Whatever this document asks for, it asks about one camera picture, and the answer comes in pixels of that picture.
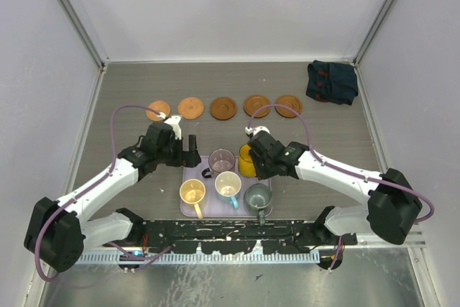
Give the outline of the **dark wooden coaster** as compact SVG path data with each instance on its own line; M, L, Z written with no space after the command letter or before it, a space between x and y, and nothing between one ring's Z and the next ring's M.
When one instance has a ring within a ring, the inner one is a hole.
M236 102L227 96L215 98L210 105L210 113L214 119L226 121L237 113Z

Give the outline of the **wooden coaster back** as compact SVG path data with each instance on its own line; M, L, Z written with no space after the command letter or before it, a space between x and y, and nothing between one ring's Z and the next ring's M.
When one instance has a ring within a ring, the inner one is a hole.
M258 109L261 109L263 106L267 106L270 104L270 100L263 95L260 94L253 94L248 96L244 100L244 112L248 116L253 116ZM266 117L270 113L270 107L264 108L261 111L258 111L255 115L255 118L263 118Z

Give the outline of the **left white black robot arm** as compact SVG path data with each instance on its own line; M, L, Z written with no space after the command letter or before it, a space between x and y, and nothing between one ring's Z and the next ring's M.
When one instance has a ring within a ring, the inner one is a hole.
M184 150L177 118L153 123L135 145L123 149L115 161L80 188L58 200L40 199L34 205L24 247L37 262L45 262L57 272L71 268L84 251L109 242L121 240L135 247L145 234L142 217L126 208L100 219L93 215L158 165L194 168L199 163L196 136L189 135Z

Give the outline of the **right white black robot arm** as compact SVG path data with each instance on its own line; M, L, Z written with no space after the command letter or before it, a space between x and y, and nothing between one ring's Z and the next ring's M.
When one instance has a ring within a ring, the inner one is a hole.
M245 132L258 179L289 176L324 185L357 201L356 206L347 208L325 207L313 224L321 244L367 232L390 244L405 242L422 203L401 172L362 170L320 155L299 142L284 146L265 127L246 128Z

